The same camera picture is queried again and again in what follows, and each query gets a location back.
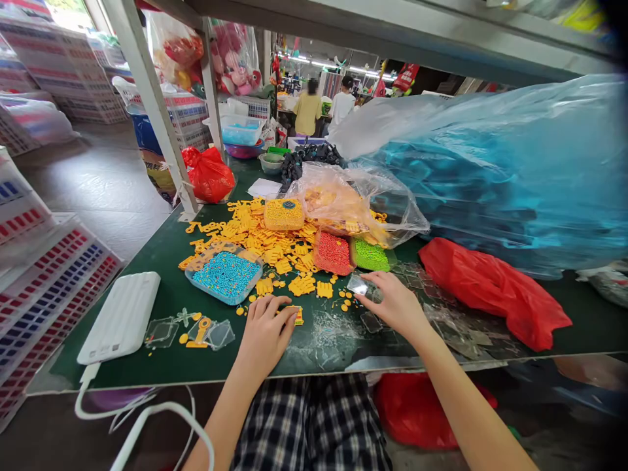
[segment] white power bank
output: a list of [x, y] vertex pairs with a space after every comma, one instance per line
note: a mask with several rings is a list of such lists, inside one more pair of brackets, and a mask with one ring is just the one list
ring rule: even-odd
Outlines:
[[123, 357], [137, 351], [161, 281], [154, 271], [118, 278], [87, 336], [77, 362], [83, 365]]

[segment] red plastic bag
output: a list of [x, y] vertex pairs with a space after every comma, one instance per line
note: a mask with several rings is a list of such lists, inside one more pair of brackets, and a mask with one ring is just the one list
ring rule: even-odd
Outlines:
[[215, 147], [210, 147], [202, 154], [196, 147], [188, 147], [181, 153], [190, 182], [194, 185], [194, 195], [199, 200], [218, 203], [236, 185], [234, 173], [222, 162]]
[[505, 317], [508, 330], [534, 351], [551, 349], [552, 331], [573, 324], [536, 281], [499, 258], [440, 237], [419, 256], [438, 286], [469, 307]]
[[[476, 384], [493, 409], [497, 399]], [[458, 442], [427, 373], [386, 373], [375, 389], [381, 424], [397, 442], [425, 449], [454, 449]]]

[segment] white shirt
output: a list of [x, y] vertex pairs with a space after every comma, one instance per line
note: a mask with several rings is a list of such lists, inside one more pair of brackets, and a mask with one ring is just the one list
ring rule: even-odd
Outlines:
[[338, 124], [351, 112], [353, 105], [355, 104], [355, 97], [351, 94], [340, 92], [336, 94], [332, 100], [332, 108], [330, 114], [332, 115], [332, 122], [329, 125], [329, 132], [334, 131]]

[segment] green workbench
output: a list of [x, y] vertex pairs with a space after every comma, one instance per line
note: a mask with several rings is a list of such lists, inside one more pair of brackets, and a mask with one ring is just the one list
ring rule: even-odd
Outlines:
[[[257, 160], [234, 162], [237, 186], [231, 200], [248, 200], [247, 189], [257, 178], [268, 178]], [[226, 205], [206, 205], [195, 220], [207, 224], [211, 221], [230, 220], [232, 213]], [[161, 283], [151, 319], [175, 316], [183, 307], [188, 312], [201, 311], [214, 321], [229, 319], [235, 341], [219, 351], [187, 349], [177, 340], [170, 348], [151, 350], [145, 347], [126, 357], [102, 364], [91, 389], [116, 389], [147, 385], [173, 385], [181, 383], [207, 383], [224, 381], [237, 355], [246, 318], [236, 315], [236, 308], [227, 306], [210, 295], [194, 288], [178, 269], [179, 262], [194, 254], [190, 242], [200, 238], [195, 231], [187, 234], [188, 223], [178, 222], [180, 210], [175, 210], [162, 224], [121, 275], [156, 271]], [[399, 260], [418, 261], [417, 251], [425, 244], [419, 238], [411, 239], [395, 249]], [[288, 275], [289, 282], [296, 275]], [[329, 280], [329, 274], [317, 273], [316, 278]], [[314, 294], [292, 297], [293, 303], [303, 306], [303, 326], [295, 329], [290, 345], [274, 369], [272, 376], [335, 374], [347, 371], [376, 371], [414, 369], [422, 364], [414, 350], [392, 330], [369, 334], [360, 312], [340, 310], [340, 303], [331, 308], [338, 298], [338, 289], [346, 285], [342, 277], [334, 285], [334, 297], [320, 300]], [[590, 353], [620, 353], [628, 351], [628, 312], [601, 298], [588, 283], [578, 283], [572, 272], [560, 281], [541, 282], [541, 285], [562, 305], [574, 325], [554, 333], [554, 348], [535, 353], [515, 340], [507, 331], [504, 319], [477, 311], [468, 313], [468, 323], [486, 333], [492, 346], [483, 348], [480, 358], [469, 360], [457, 355], [468, 370], [494, 368], [508, 361], [531, 358], [558, 357]], [[61, 351], [51, 359], [46, 374], [63, 384], [65, 391], [77, 390], [83, 366], [76, 358], [109, 291], [100, 298], [76, 326], [63, 344]], [[275, 288], [274, 294], [291, 296], [287, 286]], [[178, 336], [188, 329], [179, 323]]]

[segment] person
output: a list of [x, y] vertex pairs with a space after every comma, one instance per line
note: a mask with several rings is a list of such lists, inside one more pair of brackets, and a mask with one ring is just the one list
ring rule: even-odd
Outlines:
[[327, 128], [328, 133], [333, 132], [340, 122], [347, 117], [347, 115], [353, 110], [355, 105], [355, 97], [351, 95], [351, 89], [353, 88], [353, 77], [345, 75], [340, 82], [340, 91], [334, 96], [332, 100], [332, 107], [329, 110], [329, 114], [332, 117], [332, 122]]
[[[431, 327], [414, 293], [391, 273], [362, 277], [379, 287], [383, 301], [356, 298], [421, 356], [469, 468], [536, 470]], [[284, 307], [276, 314], [290, 302], [287, 296], [265, 296], [249, 307], [236, 360], [205, 426], [215, 469], [392, 469], [364, 375], [264, 381], [294, 331], [298, 308]], [[198, 440], [183, 470], [205, 471], [208, 466], [207, 449]]]
[[296, 114], [294, 128], [297, 136], [311, 136], [316, 132], [316, 120], [321, 117], [323, 106], [321, 97], [317, 94], [318, 87], [319, 83], [315, 78], [309, 79], [307, 93], [301, 94], [292, 110]]

